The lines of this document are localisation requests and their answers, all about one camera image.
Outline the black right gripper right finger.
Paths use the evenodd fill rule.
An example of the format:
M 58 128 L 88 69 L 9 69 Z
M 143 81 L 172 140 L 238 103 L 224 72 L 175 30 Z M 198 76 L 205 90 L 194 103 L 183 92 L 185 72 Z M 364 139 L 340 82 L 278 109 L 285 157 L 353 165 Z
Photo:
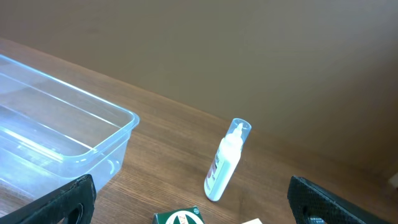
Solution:
M 304 177 L 291 177 L 287 199 L 299 224 L 388 224 Z

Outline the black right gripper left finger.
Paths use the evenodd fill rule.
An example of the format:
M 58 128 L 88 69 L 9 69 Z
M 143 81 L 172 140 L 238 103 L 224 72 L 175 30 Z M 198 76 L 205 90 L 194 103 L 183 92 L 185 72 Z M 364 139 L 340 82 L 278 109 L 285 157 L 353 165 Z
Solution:
M 1 218 L 5 224 L 90 224 L 95 209 L 96 188 L 90 174 Z

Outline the green ointment box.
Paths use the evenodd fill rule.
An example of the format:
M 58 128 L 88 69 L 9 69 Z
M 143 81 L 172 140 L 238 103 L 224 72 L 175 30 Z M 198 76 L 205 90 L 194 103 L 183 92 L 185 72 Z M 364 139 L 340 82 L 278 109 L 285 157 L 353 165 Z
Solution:
M 205 224 L 197 206 L 155 213 L 152 224 Z

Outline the clear plastic container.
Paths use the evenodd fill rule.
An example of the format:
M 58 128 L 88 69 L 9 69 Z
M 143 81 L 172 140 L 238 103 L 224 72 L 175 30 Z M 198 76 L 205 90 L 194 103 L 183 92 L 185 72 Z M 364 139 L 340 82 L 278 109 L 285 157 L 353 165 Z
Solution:
M 1 57 L 1 211 L 85 174 L 103 188 L 122 168 L 137 114 Z

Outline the white Panadol box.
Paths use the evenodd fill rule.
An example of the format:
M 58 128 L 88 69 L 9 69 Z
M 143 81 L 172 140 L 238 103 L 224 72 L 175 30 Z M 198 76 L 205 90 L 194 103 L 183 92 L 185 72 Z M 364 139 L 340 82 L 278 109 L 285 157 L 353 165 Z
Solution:
M 260 219 L 255 218 L 255 219 L 253 219 L 253 220 L 249 220 L 249 221 L 244 222 L 244 223 L 242 223 L 242 224 L 262 224 L 262 222 L 260 221 Z

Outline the white spray bottle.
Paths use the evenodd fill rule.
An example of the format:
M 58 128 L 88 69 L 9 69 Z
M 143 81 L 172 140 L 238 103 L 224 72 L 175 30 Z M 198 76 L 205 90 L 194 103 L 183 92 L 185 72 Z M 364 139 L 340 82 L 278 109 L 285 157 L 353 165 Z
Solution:
M 221 198 L 233 176 L 251 128 L 247 121 L 234 118 L 226 136 L 221 140 L 204 181 L 205 195 L 212 202 Z

